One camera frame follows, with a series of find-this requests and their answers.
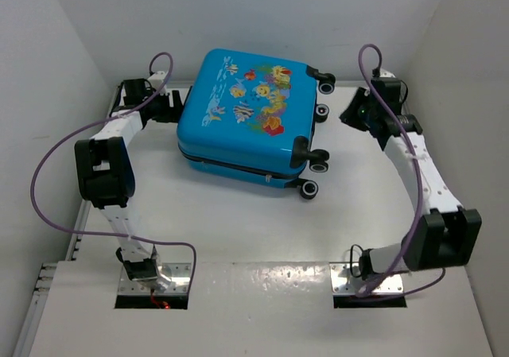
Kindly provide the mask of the blue suitcase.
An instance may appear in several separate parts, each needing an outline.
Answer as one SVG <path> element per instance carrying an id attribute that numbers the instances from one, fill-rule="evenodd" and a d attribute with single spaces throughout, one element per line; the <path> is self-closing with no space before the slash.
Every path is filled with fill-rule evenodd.
<path id="1" fill-rule="evenodd" d="M 336 77 L 305 63 L 213 49 L 190 87 L 177 124 L 178 147 L 195 169 L 313 199 L 318 184 L 305 169 L 328 171 L 329 152 L 313 149 L 315 126 L 329 108 L 318 95 Z"/>

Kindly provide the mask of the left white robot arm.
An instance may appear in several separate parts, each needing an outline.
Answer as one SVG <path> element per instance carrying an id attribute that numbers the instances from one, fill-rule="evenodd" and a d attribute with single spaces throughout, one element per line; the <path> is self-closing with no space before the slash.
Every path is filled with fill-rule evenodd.
<path id="1" fill-rule="evenodd" d="M 80 194 L 99 209 L 119 241 L 116 251 L 127 277 L 154 288 L 169 281 L 161 274 L 162 264 L 155 246 L 145 246 L 136 237 L 142 229 L 133 196 L 135 178 L 127 147 L 150 120 L 163 123 L 179 121 L 184 104 L 180 92 L 164 88 L 142 109 L 131 112 L 148 97 L 127 95 L 121 87 L 110 120 L 89 139 L 74 147 Z"/>

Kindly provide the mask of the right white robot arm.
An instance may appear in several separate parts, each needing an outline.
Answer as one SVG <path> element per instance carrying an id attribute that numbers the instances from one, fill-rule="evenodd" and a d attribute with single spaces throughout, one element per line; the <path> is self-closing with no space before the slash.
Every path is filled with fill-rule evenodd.
<path id="1" fill-rule="evenodd" d="M 482 219 L 452 194 L 430 156 L 422 127 L 412 114 L 388 114 L 365 88 L 358 88 L 340 121 L 369 132 L 398 171 L 414 208 L 414 219 L 399 243 L 364 250 L 359 276 L 465 266 L 469 263 Z"/>

